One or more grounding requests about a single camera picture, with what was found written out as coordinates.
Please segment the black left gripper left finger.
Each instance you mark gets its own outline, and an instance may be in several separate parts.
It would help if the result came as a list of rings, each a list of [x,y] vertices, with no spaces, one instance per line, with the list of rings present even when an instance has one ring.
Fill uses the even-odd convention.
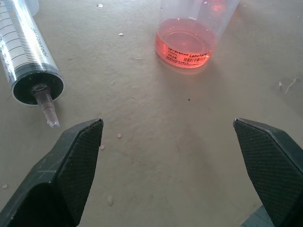
[[[94,180],[103,120],[65,130],[0,212],[2,227],[76,227]]]

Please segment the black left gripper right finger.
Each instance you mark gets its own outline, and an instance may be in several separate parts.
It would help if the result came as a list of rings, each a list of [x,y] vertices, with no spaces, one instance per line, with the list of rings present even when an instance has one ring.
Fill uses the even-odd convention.
[[[303,225],[303,149],[283,130],[233,122],[248,176],[276,227]]]

